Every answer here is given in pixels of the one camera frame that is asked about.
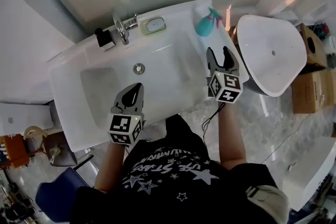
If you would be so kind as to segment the pale green soap dish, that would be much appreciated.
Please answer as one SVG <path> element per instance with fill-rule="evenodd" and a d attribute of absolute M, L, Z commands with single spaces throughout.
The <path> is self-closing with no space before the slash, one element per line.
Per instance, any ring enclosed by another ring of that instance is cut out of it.
<path fill-rule="evenodd" d="M 153 17 L 142 21 L 139 26 L 141 33 L 145 36 L 153 35 L 166 30 L 166 23 L 162 17 Z"/>

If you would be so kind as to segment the white freestanding basin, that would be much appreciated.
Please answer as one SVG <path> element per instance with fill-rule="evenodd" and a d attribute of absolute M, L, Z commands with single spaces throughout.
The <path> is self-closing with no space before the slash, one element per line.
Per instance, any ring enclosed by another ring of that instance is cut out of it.
<path fill-rule="evenodd" d="M 244 85 L 253 92 L 281 96 L 307 63 L 304 41 L 287 20 L 244 15 L 236 34 L 249 75 Z"/>

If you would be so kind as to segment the white rectangular fixture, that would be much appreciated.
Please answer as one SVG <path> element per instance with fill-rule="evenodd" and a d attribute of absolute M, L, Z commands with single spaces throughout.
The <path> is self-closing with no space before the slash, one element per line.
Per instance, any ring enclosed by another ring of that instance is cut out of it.
<path fill-rule="evenodd" d="M 282 191 L 289 199 L 289 207 L 299 211 L 317 191 L 334 165 L 336 138 L 320 137 L 296 165 L 286 172 Z"/>

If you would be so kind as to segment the cardboard box with round hole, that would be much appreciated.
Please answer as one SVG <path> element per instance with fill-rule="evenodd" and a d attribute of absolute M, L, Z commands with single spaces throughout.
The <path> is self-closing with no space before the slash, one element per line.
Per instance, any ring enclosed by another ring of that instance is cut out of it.
<path fill-rule="evenodd" d="M 328 66 L 327 55 L 323 42 L 305 24 L 301 23 L 299 27 L 307 54 L 307 62 L 304 68 L 308 70 L 320 70 L 326 68 Z"/>

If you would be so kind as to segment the black soap dispenser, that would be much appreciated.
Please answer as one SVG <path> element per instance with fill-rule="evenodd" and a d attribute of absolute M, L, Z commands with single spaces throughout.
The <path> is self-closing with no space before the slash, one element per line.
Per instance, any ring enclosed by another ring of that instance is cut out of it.
<path fill-rule="evenodd" d="M 94 32 L 98 45 L 103 51 L 107 51 L 115 46 L 112 35 L 109 30 L 97 28 Z"/>

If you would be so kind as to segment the beige shoulder bag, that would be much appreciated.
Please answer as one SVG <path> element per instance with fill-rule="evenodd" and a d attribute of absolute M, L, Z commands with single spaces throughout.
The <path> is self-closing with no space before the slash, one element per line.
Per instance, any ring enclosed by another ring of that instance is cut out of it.
<path fill-rule="evenodd" d="M 246 195 L 251 203 L 270 215 L 276 224 L 287 224 L 289 199 L 283 191 L 270 185 L 250 186 Z"/>

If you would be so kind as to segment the person's black star-print shirt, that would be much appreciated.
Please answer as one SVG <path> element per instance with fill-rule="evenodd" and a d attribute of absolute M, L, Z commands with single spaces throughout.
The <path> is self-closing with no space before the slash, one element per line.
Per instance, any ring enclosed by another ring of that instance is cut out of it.
<path fill-rule="evenodd" d="M 224 168 L 179 115 L 166 130 L 165 138 L 134 147 L 113 190 L 80 187 L 70 224 L 276 224 L 246 195 L 249 187 L 275 186 L 265 165 Z"/>

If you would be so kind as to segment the person's left forearm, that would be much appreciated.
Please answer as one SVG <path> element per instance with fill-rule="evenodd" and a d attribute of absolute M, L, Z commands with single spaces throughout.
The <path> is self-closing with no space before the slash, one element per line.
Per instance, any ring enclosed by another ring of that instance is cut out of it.
<path fill-rule="evenodd" d="M 125 147 L 110 143 L 95 180 L 95 189 L 108 193 L 118 184 L 123 167 Z"/>

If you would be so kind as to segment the small cream plastic item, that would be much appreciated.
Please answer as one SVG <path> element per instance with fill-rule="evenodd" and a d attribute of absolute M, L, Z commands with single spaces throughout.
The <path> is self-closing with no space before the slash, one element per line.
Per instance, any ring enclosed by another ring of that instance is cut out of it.
<path fill-rule="evenodd" d="M 55 158 L 61 153 L 59 147 L 53 147 L 49 150 L 49 163 L 54 164 Z"/>

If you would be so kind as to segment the large cardboard box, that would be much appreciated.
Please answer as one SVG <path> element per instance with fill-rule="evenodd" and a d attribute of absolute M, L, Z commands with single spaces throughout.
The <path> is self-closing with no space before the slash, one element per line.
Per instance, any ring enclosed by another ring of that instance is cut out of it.
<path fill-rule="evenodd" d="M 294 114 L 313 114 L 334 105 L 333 78 L 329 69 L 297 76 L 291 91 Z"/>

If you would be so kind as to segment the blue upholstered chair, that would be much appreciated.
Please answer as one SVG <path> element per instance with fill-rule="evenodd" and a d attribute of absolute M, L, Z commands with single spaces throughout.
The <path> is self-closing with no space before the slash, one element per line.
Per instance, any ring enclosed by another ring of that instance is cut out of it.
<path fill-rule="evenodd" d="M 53 182 L 39 185 L 35 203 L 51 221 L 69 222 L 76 191 L 87 186 L 77 171 L 68 167 Z"/>

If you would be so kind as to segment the low white cabinet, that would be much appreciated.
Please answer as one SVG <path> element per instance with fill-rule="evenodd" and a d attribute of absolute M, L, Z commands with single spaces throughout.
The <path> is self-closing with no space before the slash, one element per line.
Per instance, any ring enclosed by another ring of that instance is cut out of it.
<path fill-rule="evenodd" d="M 50 106 L 0 103 L 0 136 L 23 135 L 30 126 L 52 128 Z"/>

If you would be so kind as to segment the teal spray bottle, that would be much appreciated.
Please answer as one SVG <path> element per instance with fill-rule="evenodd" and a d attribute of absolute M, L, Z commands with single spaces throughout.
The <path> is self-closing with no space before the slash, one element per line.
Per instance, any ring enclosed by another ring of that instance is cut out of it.
<path fill-rule="evenodd" d="M 208 10 L 209 14 L 203 17 L 195 27 L 196 33 L 201 37 L 208 37 L 215 27 L 219 27 L 219 22 L 223 19 L 217 10 L 212 8 Z"/>

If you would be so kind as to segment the chrome faucet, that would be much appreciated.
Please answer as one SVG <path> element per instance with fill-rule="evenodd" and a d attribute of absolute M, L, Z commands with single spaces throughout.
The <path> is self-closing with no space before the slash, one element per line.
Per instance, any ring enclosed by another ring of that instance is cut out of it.
<path fill-rule="evenodd" d="M 123 22 L 116 12 L 112 13 L 112 19 L 113 19 L 115 28 L 124 45 L 129 44 L 129 30 L 132 28 L 138 27 L 137 16 L 138 15 L 134 13 L 133 17 Z"/>

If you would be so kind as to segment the person's right forearm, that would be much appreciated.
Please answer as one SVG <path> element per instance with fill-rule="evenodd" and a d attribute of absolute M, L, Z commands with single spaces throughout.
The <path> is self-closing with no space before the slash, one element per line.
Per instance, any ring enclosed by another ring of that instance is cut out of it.
<path fill-rule="evenodd" d="M 230 170 L 247 163 L 235 104 L 226 103 L 218 113 L 218 146 L 221 165 Z"/>

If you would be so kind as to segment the white vanity sink table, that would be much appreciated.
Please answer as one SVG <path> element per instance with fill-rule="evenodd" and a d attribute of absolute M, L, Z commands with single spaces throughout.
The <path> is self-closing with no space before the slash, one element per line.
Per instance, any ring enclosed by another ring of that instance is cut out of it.
<path fill-rule="evenodd" d="M 103 51 L 96 36 L 65 50 L 49 63 L 49 77 L 58 116 L 73 152 L 107 142 L 107 117 L 116 95 L 129 85 L 144 86 L 146 125 L 168 118 L 207 99 L 206 50 L 224 61 L 223 47 L 237 53 L 223 24 L 208 37 L 195 25 L 212 7 L 212 0 L 177 4 L 138 16 L 138 22 L 162 17 L 166 30 L 145 36 L 140 27 L 129 31 L 129 44 L 115 36 L 116 45 Z M 136 63 L 145 72 L 133 71 Z"/>

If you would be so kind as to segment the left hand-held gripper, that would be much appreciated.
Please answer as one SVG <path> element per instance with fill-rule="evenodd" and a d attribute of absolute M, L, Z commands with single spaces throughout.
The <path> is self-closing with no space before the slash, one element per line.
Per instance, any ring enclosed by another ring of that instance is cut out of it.
<path fill-rule="evenodd" d="M 120 91 L 108 114 L 107 133 L 113 143 L 134 145 L 143 130 L 144 86 L 134 83 Z"/>

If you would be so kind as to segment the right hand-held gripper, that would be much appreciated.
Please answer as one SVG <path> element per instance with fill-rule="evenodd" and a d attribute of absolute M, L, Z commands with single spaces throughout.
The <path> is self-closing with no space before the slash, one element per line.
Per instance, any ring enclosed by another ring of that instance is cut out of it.
<path fill-rule="evenodd" d="M 217 102 L 234 104 L 243 92 L 243 84 L 239 77 L 239 62 L 233 52 L 223 47 L 224 63 L 221 67 L 213 50 L 206 51 L 207 66 L 210 77 L 207 78 L 207 96 Z"/>

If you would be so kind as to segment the brown wooden chair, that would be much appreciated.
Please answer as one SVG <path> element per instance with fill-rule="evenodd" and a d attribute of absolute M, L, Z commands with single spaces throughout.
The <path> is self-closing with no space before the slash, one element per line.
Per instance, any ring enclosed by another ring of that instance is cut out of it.
<path fill-rule="evenodd" d="M 75 167 L 93 157 L 92 154 L 87 153 L 77 159 L 74 152 L 70 149 L 62 128 L 43 130 L 37 126 L 30 126 L 24 131 L 23 139 L 27 140 L 36 136 L 41 136 L 41 144 L 37 150 L 32 152 L 33 155 L 44 153 L 49 160 L 49 150 L 53 147 L 60 148 L 61 153 L 55 158 L 54 164 L 51 166 Z"/>

